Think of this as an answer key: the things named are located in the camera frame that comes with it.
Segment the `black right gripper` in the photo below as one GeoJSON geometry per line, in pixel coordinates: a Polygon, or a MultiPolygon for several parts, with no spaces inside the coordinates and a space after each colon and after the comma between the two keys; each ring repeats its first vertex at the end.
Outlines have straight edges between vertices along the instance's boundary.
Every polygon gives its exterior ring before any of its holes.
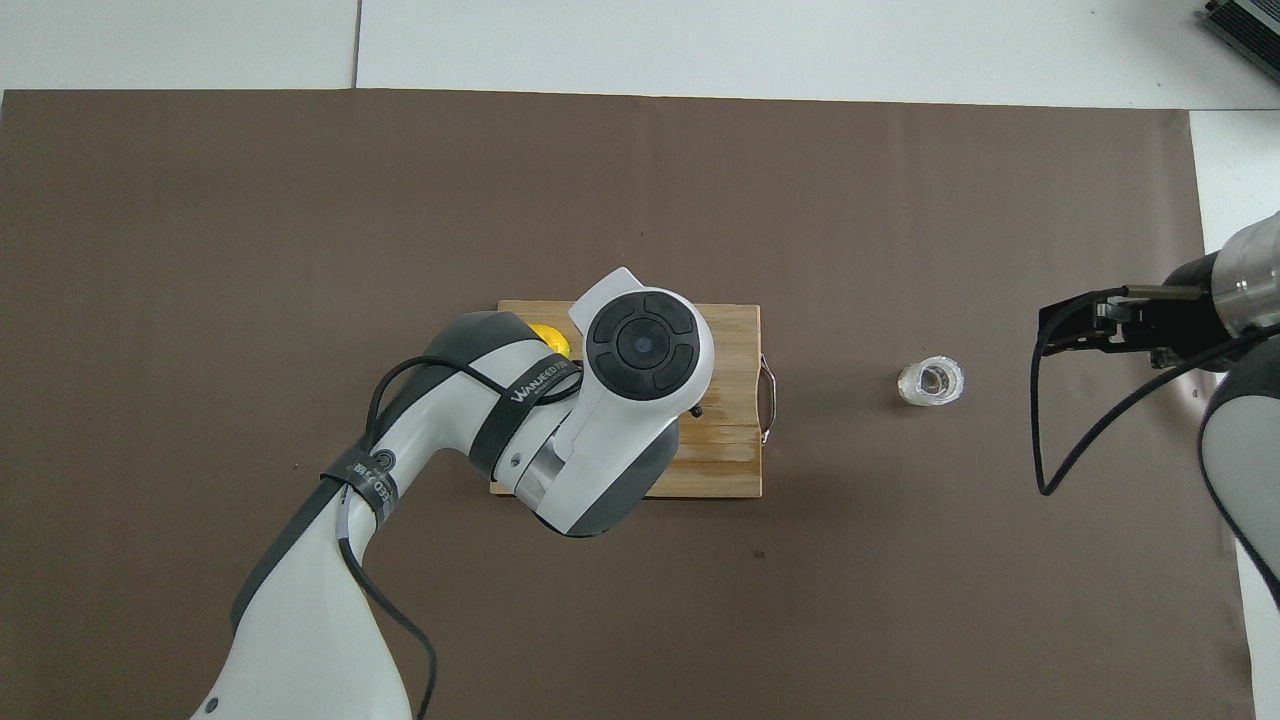
{"type": "Polygon", "coordinates": [[[1175,269],[1161,284],[1129,284],[1125,295],[1098,302],[1085,292],[1043,306],[1038,338],[1044,354],[1093,343],[1103,332],[1107,354],[1147,354],[1153,369],[1176,366],[1231,338],[1213,305],[1211,281],[1217,254],[1175,269]]]}

